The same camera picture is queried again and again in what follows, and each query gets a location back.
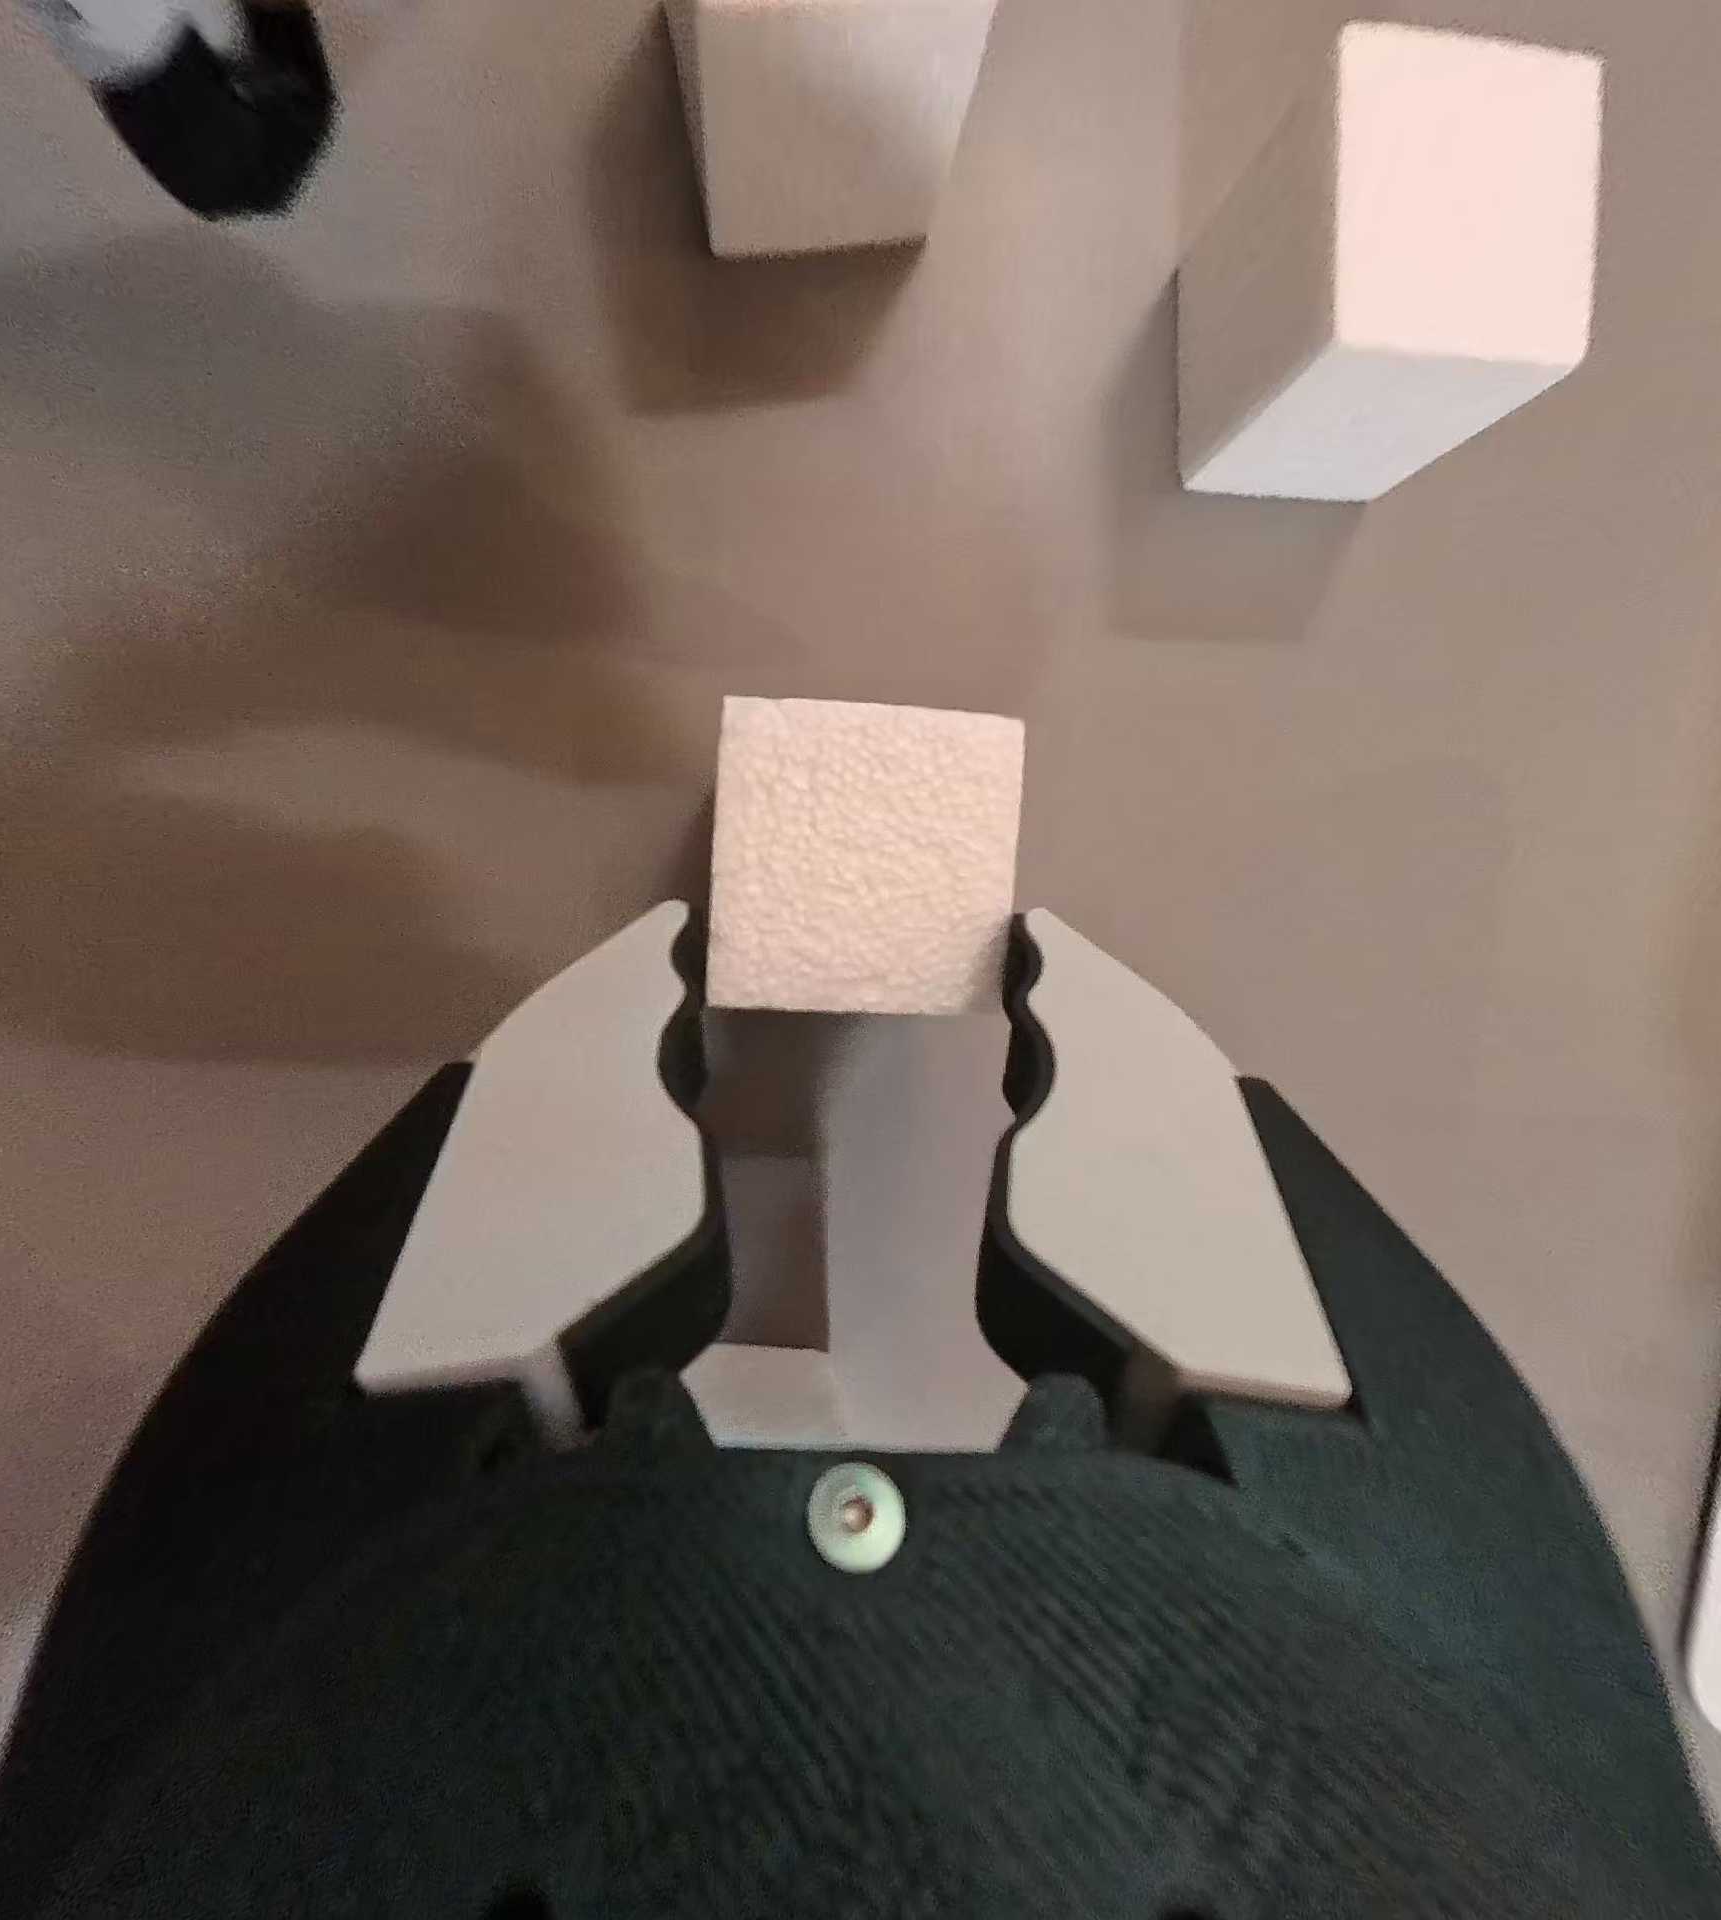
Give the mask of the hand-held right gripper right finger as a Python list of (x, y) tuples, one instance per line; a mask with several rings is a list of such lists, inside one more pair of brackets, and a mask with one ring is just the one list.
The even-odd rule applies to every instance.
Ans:
[(1087, 1381), (1113, 1433), (1146, 1449), (1193, 1399), (1353, 1404), (1227, 1054), (1042, 907), (1012, 921), (1003, 1010), (1009, 1126), (975, 1274), (995, 1357), (1022, 1381)]

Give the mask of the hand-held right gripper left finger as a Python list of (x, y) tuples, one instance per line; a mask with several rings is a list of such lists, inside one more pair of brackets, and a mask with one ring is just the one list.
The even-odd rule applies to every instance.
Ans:
[(513, 1381), (554, 1443), (720, 1333), (730, 1255), (690, 979), (661, 902), (482, 1041), (351, 1367), (371, 1396)]

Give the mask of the white hard foam cube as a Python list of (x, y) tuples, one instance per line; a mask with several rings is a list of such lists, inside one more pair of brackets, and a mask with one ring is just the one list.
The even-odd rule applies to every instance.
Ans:
[(1025, 725), (878, 702), (726, 695), (708, 1004), (968, 1015), (999, 996)]
[(715, 257), (924, 244), (995, 1), (668, 1), (662, 12)]
[(1351, 20), (1177, 274), (1177, 473), (1369, 504), (1592, 344), (1603, 60)]

